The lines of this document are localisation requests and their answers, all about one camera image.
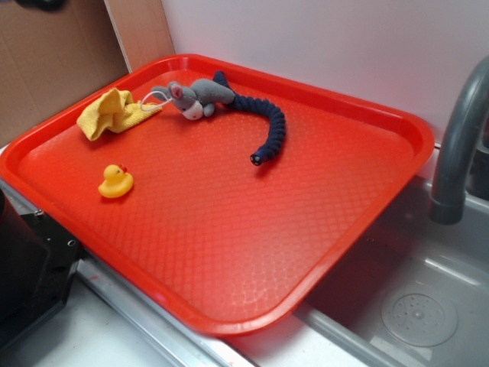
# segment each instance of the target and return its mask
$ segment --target gray faucet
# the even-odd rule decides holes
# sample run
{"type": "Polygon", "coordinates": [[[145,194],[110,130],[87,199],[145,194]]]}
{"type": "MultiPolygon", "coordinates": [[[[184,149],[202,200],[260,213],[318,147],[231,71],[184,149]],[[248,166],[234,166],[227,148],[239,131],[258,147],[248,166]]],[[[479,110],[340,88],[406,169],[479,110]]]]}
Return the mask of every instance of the gray faucet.
{"type": "Polygon", "coordinates": [[[489,200],[489,57],[472,71],[443,137],[430,194],[429,217],[440,224],[462,218],[465,188],[489,200]]]}

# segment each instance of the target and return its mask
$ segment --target stainless steel sink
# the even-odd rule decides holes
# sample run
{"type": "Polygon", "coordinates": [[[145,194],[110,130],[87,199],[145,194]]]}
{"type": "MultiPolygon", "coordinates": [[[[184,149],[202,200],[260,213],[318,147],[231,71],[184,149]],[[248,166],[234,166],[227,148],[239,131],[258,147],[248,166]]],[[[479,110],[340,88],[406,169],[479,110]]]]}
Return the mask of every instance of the stainless steel sink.
{"type": "Polygon", "coordinates": [[[416,177],[299,314],[372,365],[489,365],[489,206],[469,197],[463,220],[441,226],[428,204],[416,177]]]}

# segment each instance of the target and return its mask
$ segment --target tray rim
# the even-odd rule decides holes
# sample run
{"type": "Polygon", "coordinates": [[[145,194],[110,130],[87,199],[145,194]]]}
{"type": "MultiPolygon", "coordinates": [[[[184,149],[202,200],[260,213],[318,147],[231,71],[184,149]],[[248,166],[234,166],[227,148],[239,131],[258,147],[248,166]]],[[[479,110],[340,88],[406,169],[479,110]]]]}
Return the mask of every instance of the tray rim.
{"type": "MultiPolygon", "coordinates": [[[[312,105],[312,97],[316,100],[320,99],[322,106],[331,108],[333,103],[339,104],[339,106],[333,106],[339,115],[355,119],[359,122],[361,122],[361,119],[358,118],[360,117],[358,114],[359,110],[361,110],[362,115],[365,113],[374,114],[377,118],[375,126],[402,136],[413,147],[413,159],[407,167],[404,168],[402,174],[393,179],[382,195],[371,204],[369,210],[360,216],[355,221],[354,225],[332,246],[332,250],[339,247],[341,253],[337,254],[338,256],[331,256],[331,254],[328,253],[330,258],[324,258],[324,256],[319,259],[317,265],[305,275],[298,286],[296,286],[276,307],[273,307],[258,317],[234,322],[213,320],[203,314],[200,314],[197,317],[195,312],[196,309],[189,304],[186,304],[186,302],[182,302],[185,300],[181,299],[181,297],[174,294],[164,285],[158,284],[144,272],[136,269],[131,272],[130,276],[126,276],[125,274],[122,275],[131,282],[133,282],[133,279],[130,278],[137,278],[139,284],[135,285],[142,288],[141,285],[143,284],[144,293],[152,299],[154,299],[155,294],[161,293],[160,290],[162,288],[166,288],[167,292],[164,295],[165,301],[158,302],[158,300],[156,300],[156,302],[162,307],[167,308],[174,316],[181,319],[184,323],[187,323],[192,328],[203,333],[216,336],[250,333],[269,326],[292,312],[293,308],[300,303],[325,273],[353,246],[355,240],[359,236],[358,231],[360,230],[360,232],[363,232],[363,230],[365,230],[382,213],[394,197],[409,183],[411,178],[415,176],[416,172],[431,156],[434,148],[434,137],[428,125],[421,118],[409,114],[408,112],[392,109],[391,107],[329,91],[327,89],[320,89],[319,87],[287,80],[279,76],[270,75],[268,73],[209,57],[195,54],[180,54],[160,58],[139,70],[135,70],[133,73],[123,76],[121,79],[92,93],[85,99],[80,100],[16,138],[2,152],[2,154],[0,154],[0,177],[35,206],[42,208],[62,223],[69,231],[78,235],[82,243],[87,241],[100,242],[101,239],[97,239],[97,235],[95,234],[79,235],[80,233],[85,232],[83,231],[83,227],[77,223],[76,220],[71,219],[67,213],[64,213],[58,208],[55,203],[52,203],[50,200],[40,195],[34,187],[25,183],[21,177],[16,174],[15,162],[20,162],[29,151],[42,145],[46,141],[49,141],[52,137],[72,126],[71,124],[63,123],[63,118],[70,116],[70,114],[79,113],[81,109],[111,88],[117,87],[119,89],[131,90],[132,86],[135,87],[141,83],[141,81],[137,82],[138,78],[157,76],[162,72],[162,69],[166,69],[167,71],[194,70],[209,75],[212,75],[216,70],[223,70],[231,84],[241,83],[244,85],[250,85],[250,75],[252,75],[253,84],[251,86],[254,88],[261,88],[260,90],[272,95],[274,94],[283,98],[293,99],[296,102],[301,102],[308,106],[312,105]]],[[[117,265],[127,262],[127,259],[118,255],[117,252],[111,253],[109,257],[107,257],[107,254],[104,252],[96,253],[96,255],[100,256],[103,261],[112,268],[115,268],[116,271],[117,268],[119,268],[117,265]]]]}

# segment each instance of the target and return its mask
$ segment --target drain cover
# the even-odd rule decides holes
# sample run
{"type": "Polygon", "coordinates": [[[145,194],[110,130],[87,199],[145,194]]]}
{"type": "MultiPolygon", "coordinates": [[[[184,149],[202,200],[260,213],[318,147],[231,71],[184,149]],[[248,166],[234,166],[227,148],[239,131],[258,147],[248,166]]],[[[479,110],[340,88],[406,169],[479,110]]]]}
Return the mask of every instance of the drain cover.
{"type": "Polygon", "coordinates": [[[452,302],[424,285],[408,285],[390,292],[382,303],[382,321],[389,332],[412,346],[436,346],[457,329],[452,302]]]}

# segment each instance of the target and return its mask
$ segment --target yellow washcloth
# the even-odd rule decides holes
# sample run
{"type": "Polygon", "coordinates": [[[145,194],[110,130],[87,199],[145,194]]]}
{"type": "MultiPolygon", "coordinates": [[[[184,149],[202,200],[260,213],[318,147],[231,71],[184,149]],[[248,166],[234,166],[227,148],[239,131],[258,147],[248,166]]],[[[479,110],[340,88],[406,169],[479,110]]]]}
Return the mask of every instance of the yellow washcloth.
{"type": "Polygon", "coordinates": [[[116,133],[123,132],[160,110],[161,108],[149,112],[141,111],[141,103],[133,102],[131,92],[112,88],[88,105],[76,124],[90,141],[94,141],[106,129],[116,133]]]}

